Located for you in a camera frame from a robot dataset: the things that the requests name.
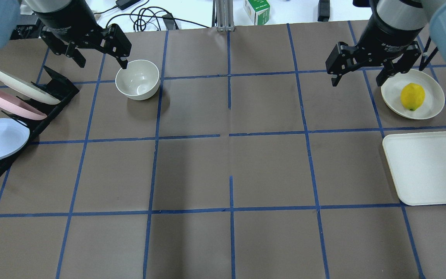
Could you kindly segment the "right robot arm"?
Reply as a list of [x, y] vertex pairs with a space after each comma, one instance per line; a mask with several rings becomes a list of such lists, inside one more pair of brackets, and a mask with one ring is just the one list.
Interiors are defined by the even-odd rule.
[[354, 0], [353, 5], [369, 7], [372, 15], [356, 45], [338, 42], [328, 56], [326, 70], [333, 86], [362, 67], [383, 67], [378, 86], [408, 73], [423, 54], [416, 37], [425, 26], [446, 62], [446, 0]]

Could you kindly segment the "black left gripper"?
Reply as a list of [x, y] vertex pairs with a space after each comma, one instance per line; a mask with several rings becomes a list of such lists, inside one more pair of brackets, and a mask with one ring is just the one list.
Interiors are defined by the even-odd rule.
[[83, 68], [86, 59], [78, 49], [96, 49], [127, 69], [131, 42], [117, 24], [101, 28], [84, 0], [34, 0], [33, 11], [46, 27], [40, 37], [56, 55]]

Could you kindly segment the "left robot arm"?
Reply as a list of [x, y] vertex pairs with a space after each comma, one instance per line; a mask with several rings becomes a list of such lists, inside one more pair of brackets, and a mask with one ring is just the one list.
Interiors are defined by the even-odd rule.
[[[20, 0], [0, 0], [0, 49], [11, 38], [20, 18]], [[72, 58], [83, 68], [85, 57], [80, 49], [95, 49], [114, 57], [122, 69], [132, 44], [117, 24], [98, 25], [84, 0], [27, 0], [28, 7], [44, 24], [40, 37], [56, 55]]]

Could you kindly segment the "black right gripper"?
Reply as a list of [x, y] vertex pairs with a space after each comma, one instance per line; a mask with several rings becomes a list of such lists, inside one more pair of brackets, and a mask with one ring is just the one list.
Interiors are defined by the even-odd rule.
[[357, 46], [337, 42], [325, 61], [331, 83], [336, 87], [345, 74], [363, 66], [383, 65], [377, 75], [377, 86], [396, 74], [407, 74], [421, 57], [422, 50], [416, 37], [421, 23], [403, 23], [389, 19], [386, 12], [373, 10]]

